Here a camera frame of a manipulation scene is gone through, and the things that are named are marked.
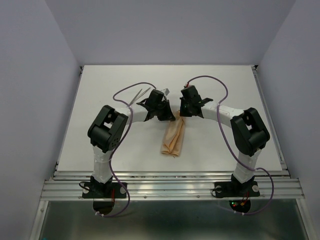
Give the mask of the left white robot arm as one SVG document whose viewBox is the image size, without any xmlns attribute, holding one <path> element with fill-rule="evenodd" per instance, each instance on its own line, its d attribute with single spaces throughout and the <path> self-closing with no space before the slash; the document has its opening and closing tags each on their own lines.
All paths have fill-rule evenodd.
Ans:
<svg viewBox="0 0 320 240">
<path fill-rule="evenodd" d="M 146 122 L 154 117 L 161 122 L 176 119 L 167 99 L 169 92 L 167 88 L 153 89 L 149 97 L 138 103 L 127 104 L 125 108 L 105 105 L 94 119 L 87 132 L 94 155 L 90 181 L 95 183 L 94 191 L 100 197 L 111 193 L 111 157 L 122 142 L 122 137 L 126 136 L 125 127 L 130 128 L 133 123 Z"/>
</svg>

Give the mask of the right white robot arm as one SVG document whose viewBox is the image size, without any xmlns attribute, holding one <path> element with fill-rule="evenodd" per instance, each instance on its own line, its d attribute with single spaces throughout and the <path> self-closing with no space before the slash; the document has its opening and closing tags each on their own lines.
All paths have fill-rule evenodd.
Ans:
<svg viewBox="0 0 320 240">
<path fill-rule="evenodd" d="M 197 116 L 218 122 L 222 137 L 237 161 L 232 174 L 235 180 L 230 182 L 230 189 L 233 194 L 242 195 L 248 190 L 247 182 L 254 177 L 258 156 L 270 140 L 270 133 L 258 110 L 253 107 L 237 109 L 222 105 L 211 98 L 202 99 L 194 85 L 183 88 L 181 93 L 180 116 Z M 231 128 L 238 155 L 232 151 L 222 125 Z"/>
</svg>

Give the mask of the orange cloth napkin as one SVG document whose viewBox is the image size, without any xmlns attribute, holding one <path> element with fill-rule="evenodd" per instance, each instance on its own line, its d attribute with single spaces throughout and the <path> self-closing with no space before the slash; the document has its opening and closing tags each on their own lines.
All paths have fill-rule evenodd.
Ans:
<svg viewBox="0 0 320 240">
<path fill-rule="evenodd" d="M 162 140 L 161 154 L 172 157 L 179 157 L 182 151 L 185 135 L 185 118 L 180 116 L 180 111 L 174 113 L 175 120 L 167 124 Z"/>
</svg>

